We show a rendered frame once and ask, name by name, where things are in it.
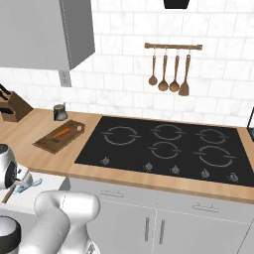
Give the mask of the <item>wooden ladle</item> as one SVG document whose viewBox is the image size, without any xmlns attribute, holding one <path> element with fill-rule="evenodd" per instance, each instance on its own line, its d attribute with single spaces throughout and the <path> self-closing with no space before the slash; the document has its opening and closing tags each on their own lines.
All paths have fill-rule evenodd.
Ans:
<svg viewBox="0 0 254 254">
<path fill-rule="evenodd" d="M 161 91 L 166 91 L 168 89 L 168 84 L 166 82 L 166 68 L 167 68 L 167 60 L 168 57 L 164 56 L 164 62 L 163 62 L 163 79 L 162 81 L 159 83 L 158 88 Z"/>
<path fill-rule="evenodd" d="M 174 76 L 173 82 L 169 86 L 169 89 L 171 92 L 177 92 L 180 89 L 180 86 L 177 82 L 177 77 L 176 77 L 176 75 L 178 74 L 179 60 L 180 60 L 180 57 L 176 56 L 176 58 L 175 58 L 175 76 Z"/>
</svg>

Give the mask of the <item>black range hood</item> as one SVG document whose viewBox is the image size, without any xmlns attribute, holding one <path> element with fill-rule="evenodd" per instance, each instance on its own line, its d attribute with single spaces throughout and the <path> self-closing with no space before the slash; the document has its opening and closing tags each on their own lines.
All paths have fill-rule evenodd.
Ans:
<svg viewBox="0 0 254 254">
<path fill-rule="evenodd" d="M 190 0 L 164 0 L 164 6 L 166 9 L 173 10 L 185 10 L 189 5 Z"/>
</svg>

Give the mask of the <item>small wooden spoon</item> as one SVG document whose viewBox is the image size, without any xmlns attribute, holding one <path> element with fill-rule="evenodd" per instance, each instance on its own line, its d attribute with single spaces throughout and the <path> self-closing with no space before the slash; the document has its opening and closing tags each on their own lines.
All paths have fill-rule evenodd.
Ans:
<svg viewBox="0 0 254 254">
<path fill-rule="evenodd" d="M 153 65 L 156 65 L 156 57 L 153 57 Z M 155 77 L 155 72 L 152 71 L 152 76 L 149 78 L 149 83 L 151 85 L 156 85 L 158 82 L 157 78 Z"/>
</svg>

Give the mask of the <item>black appliance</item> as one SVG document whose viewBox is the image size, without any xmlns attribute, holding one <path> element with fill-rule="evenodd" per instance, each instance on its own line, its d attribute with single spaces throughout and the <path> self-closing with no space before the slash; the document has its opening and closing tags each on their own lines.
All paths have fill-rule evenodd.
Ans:
<svg viewBox="0 0 254 254">
<path fill-rule="evenodd" d="M 247 131 L 250 135 L 252 142 L 254 142 L 254 106 L 252 108 L 252 111 L 247 123 Z"/>
</svg>

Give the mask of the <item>wooden knife block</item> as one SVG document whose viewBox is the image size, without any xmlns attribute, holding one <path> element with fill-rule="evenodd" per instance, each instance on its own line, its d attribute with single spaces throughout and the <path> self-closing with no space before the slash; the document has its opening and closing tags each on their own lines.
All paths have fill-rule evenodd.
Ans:
<svg viewBox="0 0 254 254">
<path fill-rule="evenodd" d="M 33 107 L 15 91 L 9 91 L 0 83 L 0 115 L 4 121 L 19 122 Z"/>
</svg>

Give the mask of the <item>wooden utensil rail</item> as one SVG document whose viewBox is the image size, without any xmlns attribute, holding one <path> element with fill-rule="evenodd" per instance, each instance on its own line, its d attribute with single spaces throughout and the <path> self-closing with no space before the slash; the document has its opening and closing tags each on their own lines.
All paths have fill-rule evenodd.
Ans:
<svg viewBox="0 0 254 254">
<path fill-rule="evenodd" d="M 202 50 L 202 45 L 169 45 L 145 43 L 145 49 L 176 49 L 176 50 Z"/>
</svg>

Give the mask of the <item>orange carrot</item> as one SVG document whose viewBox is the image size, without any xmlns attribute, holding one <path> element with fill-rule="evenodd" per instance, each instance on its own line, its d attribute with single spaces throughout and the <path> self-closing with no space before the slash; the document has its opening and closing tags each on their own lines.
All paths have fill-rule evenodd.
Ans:
<svg viewBox="0 0 254 254">
<path fill-rule="evenodd" d="M 65 129 L 61 130 L 59 133 L 55 134 L 53 136 L 53 139 L 56 139 L 57 137 L 63 136 L 65 134 L 69 133 L 69 132 L 70 132 L 70 129 L 69 128 L 65 128 Z"/>
</svg>

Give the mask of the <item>black hob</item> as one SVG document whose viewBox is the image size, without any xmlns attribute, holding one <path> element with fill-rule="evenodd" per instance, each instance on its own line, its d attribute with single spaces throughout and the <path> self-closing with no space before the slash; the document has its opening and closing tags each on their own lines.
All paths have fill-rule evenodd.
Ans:
<svg viewBox="0 0 254 254">
<path fill-rule="evenodd" d="M 100 161 L 109 157 L 109 164 Z M 234 128 L 103 116 L 75 160 L 97 166 L 254 188 L 254 171 Z M 151 172 L 144 166 L 150 162 Z M 180 173 L 172 173 L 176 165 Z M 200 173 L 208 170 L 209 178 Z M 235 173 L 236 183 L 229 179 Z"/>
</svg>

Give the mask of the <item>wooden-handled knife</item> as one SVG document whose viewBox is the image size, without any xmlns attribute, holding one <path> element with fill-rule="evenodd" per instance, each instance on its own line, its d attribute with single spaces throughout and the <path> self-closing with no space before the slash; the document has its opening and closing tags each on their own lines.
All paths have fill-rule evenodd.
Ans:
<svg viewBox="0 0 254 254">
<path fill-rule="evenodd" d="M 10 187 L 10 189 L 8 190 L 8 192 L 5 194 L 4 198 L 2 199 L 2 203 L 7 203 L 8 199 L 10 198 L 10 196 L 12 195 L 12 193 L 14 192 L 16 186 L 12 185 Z"/>
</svg>

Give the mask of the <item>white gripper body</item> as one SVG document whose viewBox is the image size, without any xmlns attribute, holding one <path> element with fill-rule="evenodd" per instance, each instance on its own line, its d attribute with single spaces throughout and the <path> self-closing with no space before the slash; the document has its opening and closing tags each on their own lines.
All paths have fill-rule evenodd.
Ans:
<svg viewBox="0 0 254 254">
<path fill-rule="evenodd" d="M 33 177 L 29 172 L 29 169 L 23 166 L 19 166 L 17 169 L 17 176 L 15 184 L 16 186 L 24 186 L 25 184 L 30 185 L 33 183 Z"/>
</svg>

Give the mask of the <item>grey wall cupboard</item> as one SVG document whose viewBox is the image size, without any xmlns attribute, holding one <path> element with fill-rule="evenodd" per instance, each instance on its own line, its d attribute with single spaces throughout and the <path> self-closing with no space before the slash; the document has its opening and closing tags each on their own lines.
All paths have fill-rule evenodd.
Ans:
<svg viewBox="0 0 254 254">
<path fill-rule="evenodd" d="M 71 70 L 94 53 L 90 0 L 0 0 L 0 67 Z"/>
</svg>

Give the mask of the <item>grey wall socket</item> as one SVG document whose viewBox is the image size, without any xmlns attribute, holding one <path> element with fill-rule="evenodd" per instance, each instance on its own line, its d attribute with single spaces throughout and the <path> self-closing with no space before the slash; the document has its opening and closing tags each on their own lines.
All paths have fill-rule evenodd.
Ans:
<svg viewBox="0 0 254 254">
<path fill-rule="evenodd" d="M 62 87 L 71 87 L 71 79 L 68 71 L 59 71 L 60 83 Z"/>
</svg>

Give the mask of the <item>dark metal jar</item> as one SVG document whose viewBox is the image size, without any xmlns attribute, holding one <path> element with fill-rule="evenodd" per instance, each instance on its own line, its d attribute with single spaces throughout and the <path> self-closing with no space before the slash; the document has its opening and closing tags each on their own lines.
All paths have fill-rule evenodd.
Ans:
<svg viewBox="0 0 254 254">
<path fill-rule="evenodd" d="M 54 106 L 54 120 L 64 121 L 67 119 L 67 113 L 65 111 L 65 104 L 57 104 Z"/>
</svg>

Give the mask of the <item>grey cupboard door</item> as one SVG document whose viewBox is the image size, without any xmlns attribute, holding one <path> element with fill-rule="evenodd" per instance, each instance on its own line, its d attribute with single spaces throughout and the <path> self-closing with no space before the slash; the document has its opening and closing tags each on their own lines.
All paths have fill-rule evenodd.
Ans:
<svg viewBox="0 0 254 254">
<path fill-rule="evenodd" d="M 150 218 L 149 239 L 145 221 Z M 155 210 L 144 206 L 103 201 L 96 219 L 94 241 L 101 254 L 152 254 Z"/>
<path fill-rule="evenodd" d="M 159 244 L 162 219 L 166 220 Z M 238 254 L 249 225 L 224 219 L 159 210 L 154 254 Z"/>
</svg>

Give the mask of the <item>wooden spatula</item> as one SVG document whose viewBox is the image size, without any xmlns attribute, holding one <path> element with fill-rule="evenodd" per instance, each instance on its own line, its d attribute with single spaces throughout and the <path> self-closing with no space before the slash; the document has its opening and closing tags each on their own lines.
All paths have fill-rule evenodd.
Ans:
<svg viewBox="0 0 254 254">
<path fill-rule="evenodd" d="M 190 88 L 188 85 L 188 74 L 189 74 L 190 63 L 191 63 L 191 55 L 187 55 L 185 79 L 179 90 L 180 96 L 188 96 L 190 94 Z"/>
</svg>

